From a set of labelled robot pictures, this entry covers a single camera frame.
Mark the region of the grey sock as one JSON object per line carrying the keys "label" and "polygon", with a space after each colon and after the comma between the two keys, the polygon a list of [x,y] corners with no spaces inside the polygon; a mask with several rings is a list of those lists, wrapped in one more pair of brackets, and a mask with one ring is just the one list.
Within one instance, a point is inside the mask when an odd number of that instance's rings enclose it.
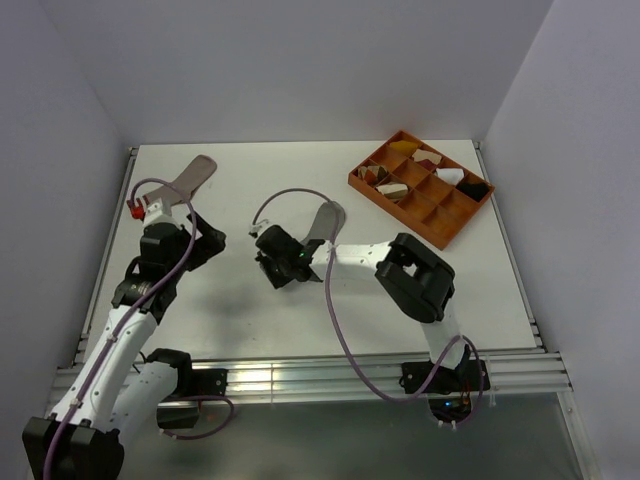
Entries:
{"label": "grey sock", "polygon": [[301,243],[307,245],[312,240],[330,240],[334,227],[340,232],[345,222],[345,210],[338,202],[324,202],[317,210],[309,232]]}

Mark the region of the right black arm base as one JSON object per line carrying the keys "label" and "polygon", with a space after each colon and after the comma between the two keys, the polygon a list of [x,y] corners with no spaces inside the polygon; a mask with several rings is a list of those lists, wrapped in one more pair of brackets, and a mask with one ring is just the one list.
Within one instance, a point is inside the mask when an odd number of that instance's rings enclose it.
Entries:
{"label": "right black arm base", "polygon": [[[430,373],[431,362],[405,362],[401,364],[399,385],[406,394],[415,393]],[[473,410],[471,394],[488,392],[491,388],[486,364],[471,362],[463,373],[439,368],[426,389],[431,414],[445,423],[463,421]]]}

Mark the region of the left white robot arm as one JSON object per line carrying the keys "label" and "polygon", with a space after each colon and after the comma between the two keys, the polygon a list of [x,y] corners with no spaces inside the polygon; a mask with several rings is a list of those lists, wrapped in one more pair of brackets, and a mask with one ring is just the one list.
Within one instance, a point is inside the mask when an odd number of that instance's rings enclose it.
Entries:
{"label": "left white robot arm", "polygon": [[75,381],[45,418],[22,433],[36,479],[115,479],[127,444],[167,397],[183,399],[195,386],[188,353],[157,349],[138,377],[134,361],[153,335],[184,273],[221,253],[226,236],[197,213],[192,227],[170,213],[147,214],[139,253],[114,291],[104,330]]}

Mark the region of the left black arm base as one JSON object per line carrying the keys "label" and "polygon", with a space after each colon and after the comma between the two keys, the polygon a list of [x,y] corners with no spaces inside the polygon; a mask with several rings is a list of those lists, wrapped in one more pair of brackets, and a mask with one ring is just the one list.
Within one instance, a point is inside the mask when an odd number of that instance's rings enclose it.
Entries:
{"label": "left black arm base", "polygon": [[228,414],[216,428],[219,431],[235,414],[235,407],[226,397],[227,375],[223,368],[194,369],[185,386],[176,389],[157,407],[158,427],[171,432],[192,429],[205,418],[206,406],[222,404]]}

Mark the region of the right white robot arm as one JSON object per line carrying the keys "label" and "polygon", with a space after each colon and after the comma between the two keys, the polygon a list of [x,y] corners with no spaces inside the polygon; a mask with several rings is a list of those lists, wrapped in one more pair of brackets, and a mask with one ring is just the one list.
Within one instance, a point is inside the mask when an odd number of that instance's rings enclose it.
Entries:
{"label": "right white robot arm", "polygon": [[399,233],[387,242],[337,244],[329,239],[302,243],[281,226],[254,226],[250,236],[256,261],[276,289],[289,283],[322,283],[330,293],[336,279],[377,281],[396,306],[421,325],[435,383],[452,390],[468,374],[469,349],[452,310],[454,269],[413,235]]}

